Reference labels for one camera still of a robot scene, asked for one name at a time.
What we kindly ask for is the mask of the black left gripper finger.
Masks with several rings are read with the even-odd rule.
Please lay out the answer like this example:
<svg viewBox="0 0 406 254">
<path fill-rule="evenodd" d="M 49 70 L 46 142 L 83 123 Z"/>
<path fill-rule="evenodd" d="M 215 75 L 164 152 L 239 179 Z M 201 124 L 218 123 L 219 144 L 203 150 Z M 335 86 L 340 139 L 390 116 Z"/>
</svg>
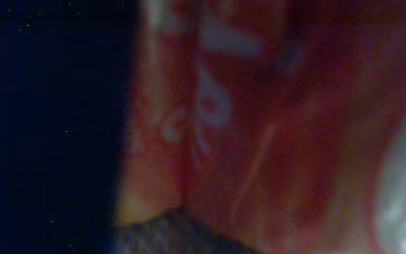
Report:
<svg viewBox="0 0 406 254">
<path fill-rule="evenodd" d="M 0 0 L 0 254 L 105 254 L 134 0 Z"/>
</svg>

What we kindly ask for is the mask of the yoghurt cup multipack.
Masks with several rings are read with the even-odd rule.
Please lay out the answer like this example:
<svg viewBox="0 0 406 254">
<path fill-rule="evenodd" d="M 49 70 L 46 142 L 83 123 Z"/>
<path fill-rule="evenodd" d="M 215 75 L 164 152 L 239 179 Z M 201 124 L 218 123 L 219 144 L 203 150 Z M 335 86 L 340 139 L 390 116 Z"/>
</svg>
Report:
<svg viewBox="0 0 406 254">
<path fill-rule="evenodd" d="M 406 253 L 406 1 L 142 1 L 116 253 Z"/>
</svg>

